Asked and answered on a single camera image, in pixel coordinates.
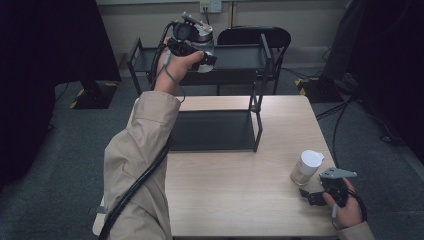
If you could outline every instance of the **beige jacket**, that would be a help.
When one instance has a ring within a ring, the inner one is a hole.
[[[151,164],[172,130],[180,102],[162,92],[145,92],[134,106],[131,125],[105,151],[104,197],[109,213]],[[166,159],[131,199],[109,239],[172,239],[165,195]],[[341,239],[373,239],[366,223],[340,232]]]

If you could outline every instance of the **hand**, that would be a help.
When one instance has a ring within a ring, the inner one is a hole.
[[[191,65],[196,62],[199,62],[203,58],[203,52],[197,51],[185,57],[177,57],[171,54],[171,58],[169,59],[169,64],[166,67],[166,70],[163,69],[163,60],[165,59],[165,54],[168,51],[166,48],[160,58],[158,63],[157,73],[159,74],[156,79],[155,91],[162,91],[174,95],[178,89],[178,83],[184,78],[187,73],[187,70],[190,69]]]
[[[353,185],[343,178],[343,181],[346,183],[346,186],[351,191],[355,192]],[[332,209],[336,202],[328,193],[323,193],[324,200],[327,202],[328,206]],[[361,208],[359,207],[356,199],[348,195],[346,206],[344,208],[339,208],[337,211],[337,223],[344,227],[353,227],[362,223],[362,213]]]

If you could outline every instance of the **white cup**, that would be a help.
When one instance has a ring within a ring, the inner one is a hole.
[[[291,173],[291,179],[297,185],[305,185],[316,173],[323,160],[324,155],[320,152],[303,151]]]

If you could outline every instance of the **white wall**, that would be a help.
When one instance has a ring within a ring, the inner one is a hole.
[[[286,66],[323,65],[321,55],[331,46],[348,0],[285,0],[235,2],[234,25],[280,26],[292,36],[286,53]],[[230,2],[222,13],[210,14],[215,38],[230,26]],[[137,37],[146,47],[155,47],[165,26],[181,20],[185,11],[205,20],[199,3],[99,5],[112,48],[128,53]]]

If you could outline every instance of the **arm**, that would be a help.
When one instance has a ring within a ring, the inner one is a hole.
[[[107,146],[104,161],[107,214],[165,145],[180,107],[180,102],[172,95],[190,65],[202,57],[202,52],[187,57],[171,56],[167,70],[176,82],[162,71],[155,90],[143,93],[134,106],[131,124],[113,137]],[[165,175],[166,159],[120,214],[109,239],[137,239],[141,236],[143,239],[172,239]]]
[[[355,189],[349,180],[343,178],[343,181],[346,183],[350,190],[355,192]],[[334,204],[336,203],[331,195],[328,193],[323,193],[323,197],[328,206],[333,208]],[[372,234],[367,222],[362,222],[361,209],[354,197],[350,195],[348,196],[346,206],[344,208],[338,209],[336,220],[339,225],[345,227],[344,229],[337,231],[341,240],[374,239],[374,235]]]

